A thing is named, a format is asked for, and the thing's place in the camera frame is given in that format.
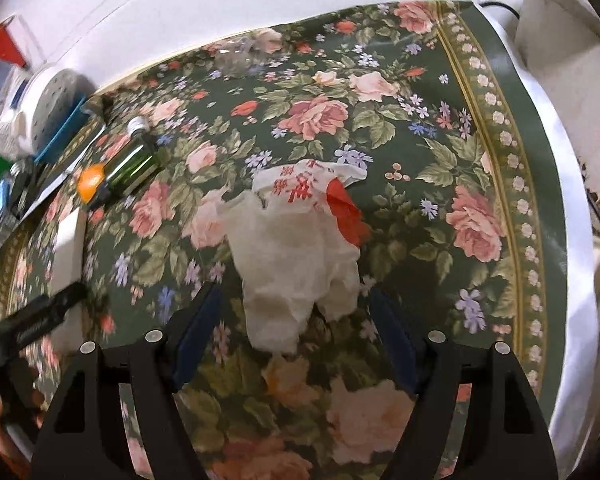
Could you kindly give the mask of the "white rice cooker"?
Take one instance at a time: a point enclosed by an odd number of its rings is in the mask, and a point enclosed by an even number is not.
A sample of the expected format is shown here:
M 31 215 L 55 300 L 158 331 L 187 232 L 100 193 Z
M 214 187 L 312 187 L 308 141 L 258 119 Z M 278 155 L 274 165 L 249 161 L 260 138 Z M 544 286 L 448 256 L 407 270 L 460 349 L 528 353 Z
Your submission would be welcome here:
M 522 0 L 515 44 L 566 128 L 600 222 L 600 14 L 588 0 Z

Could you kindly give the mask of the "floral green table mat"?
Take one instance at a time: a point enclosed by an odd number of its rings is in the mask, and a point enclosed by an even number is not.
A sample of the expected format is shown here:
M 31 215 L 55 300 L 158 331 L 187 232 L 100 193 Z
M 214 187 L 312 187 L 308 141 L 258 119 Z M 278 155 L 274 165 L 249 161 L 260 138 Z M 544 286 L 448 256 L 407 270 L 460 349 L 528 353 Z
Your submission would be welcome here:
M 19 479 L 554 479 L 557 168 L 468 1 L 233 37 L 85 104 L 0 249 Z

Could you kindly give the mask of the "clear plastic wrapper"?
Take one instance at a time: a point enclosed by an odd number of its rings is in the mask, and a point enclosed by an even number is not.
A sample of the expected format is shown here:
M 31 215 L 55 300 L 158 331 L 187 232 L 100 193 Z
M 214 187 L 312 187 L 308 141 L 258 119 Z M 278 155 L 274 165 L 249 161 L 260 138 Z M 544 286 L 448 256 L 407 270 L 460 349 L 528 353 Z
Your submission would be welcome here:
M 213 59 L 215 68 L 225 77 L 242 78 L 261 73 L 270 55 L 253 36 L 238 36 L 222 41 Z

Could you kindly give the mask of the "white box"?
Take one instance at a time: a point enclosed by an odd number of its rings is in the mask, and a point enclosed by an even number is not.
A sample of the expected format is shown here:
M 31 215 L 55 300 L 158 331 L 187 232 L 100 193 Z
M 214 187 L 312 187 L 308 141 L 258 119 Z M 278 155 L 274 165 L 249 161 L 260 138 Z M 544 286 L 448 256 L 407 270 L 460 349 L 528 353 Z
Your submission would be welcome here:
M 55 295 L 74 282 L 82 280 L 86 212 L 73 209 L 58 224 L 50 292 Z M 50 334 L 55 353 L 63 356 L 75 352 L 83 342 L 83 313 L 79 302 L 68 310 L 64 322 Z

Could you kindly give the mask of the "small brown medicine bottle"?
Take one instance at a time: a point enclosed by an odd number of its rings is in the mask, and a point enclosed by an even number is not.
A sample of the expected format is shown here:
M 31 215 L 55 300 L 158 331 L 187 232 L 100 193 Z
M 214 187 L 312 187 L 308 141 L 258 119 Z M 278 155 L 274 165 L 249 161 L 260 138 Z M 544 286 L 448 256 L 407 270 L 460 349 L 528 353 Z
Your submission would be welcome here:
M 126 132 L 133 141 L 143 141 L 150 143 L 150 125 L 148 119 L 143 115 L 137 115 L 130 119 L 126 125 Z

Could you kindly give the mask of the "dark green glass bottle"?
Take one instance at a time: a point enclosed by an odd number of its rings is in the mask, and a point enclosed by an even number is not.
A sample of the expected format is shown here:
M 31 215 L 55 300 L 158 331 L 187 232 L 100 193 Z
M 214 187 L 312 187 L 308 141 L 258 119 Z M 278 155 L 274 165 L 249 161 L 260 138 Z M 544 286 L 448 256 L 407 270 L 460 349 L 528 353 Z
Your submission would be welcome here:
M 88 202 L 92 209 L 132 194 L 160 166 L 158 150 L 145 140 L 129 140 L 104 165 L 104 180 Z

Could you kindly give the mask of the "orange fruit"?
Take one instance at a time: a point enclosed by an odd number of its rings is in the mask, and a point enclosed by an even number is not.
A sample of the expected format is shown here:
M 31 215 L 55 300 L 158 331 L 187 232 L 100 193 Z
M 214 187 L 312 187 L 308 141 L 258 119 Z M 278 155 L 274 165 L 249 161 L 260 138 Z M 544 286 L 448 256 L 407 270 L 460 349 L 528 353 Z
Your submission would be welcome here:
M 99 185 L 105 180 L 104 169 L 105 165 L 101 162 L 85 167 L 81 171 L 79 179 L 76 181 L 76 190 L 84 204 L 87 204 L 95 196 Z

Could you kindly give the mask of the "white tissue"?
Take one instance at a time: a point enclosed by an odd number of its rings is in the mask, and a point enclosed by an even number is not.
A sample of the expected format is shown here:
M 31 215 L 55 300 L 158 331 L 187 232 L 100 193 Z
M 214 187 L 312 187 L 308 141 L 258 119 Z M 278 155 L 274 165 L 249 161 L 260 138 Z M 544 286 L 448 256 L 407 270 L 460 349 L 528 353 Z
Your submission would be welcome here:
M 366 177 L 352 165 L 303 159 L 258 172 L 220 207 L 253 348 L 293 354 L 314 310 L 332 322 L 356 309 L 370 230 L 347 188 Z

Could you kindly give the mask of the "white perforated lid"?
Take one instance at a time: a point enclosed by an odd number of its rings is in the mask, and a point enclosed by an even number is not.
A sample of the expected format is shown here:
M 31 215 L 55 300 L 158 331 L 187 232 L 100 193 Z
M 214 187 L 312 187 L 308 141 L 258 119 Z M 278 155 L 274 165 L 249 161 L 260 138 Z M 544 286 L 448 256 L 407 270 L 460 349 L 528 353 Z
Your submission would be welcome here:
M 40 68 L 24 88 L 12 123 L 18 148 L 26 155 L 40 154 L 83 92 L 83 78 L 74 70 L 55 64 Z

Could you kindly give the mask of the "blue plastic bowl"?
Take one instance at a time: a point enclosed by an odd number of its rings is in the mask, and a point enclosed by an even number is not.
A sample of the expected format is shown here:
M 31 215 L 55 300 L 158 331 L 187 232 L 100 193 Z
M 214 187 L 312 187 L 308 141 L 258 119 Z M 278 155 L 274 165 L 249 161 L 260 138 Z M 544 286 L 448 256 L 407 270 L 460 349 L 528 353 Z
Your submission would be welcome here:
M 37 165 L 48 165 L 58 161 L 64 149 L 87 122 L 88 115 L 82 110 L 82 106 L 86 100 L 86 95 L 81 94 L 64 123 L 50 138 L 48 143 L 42 149 L 42 152 L 33 159 Z

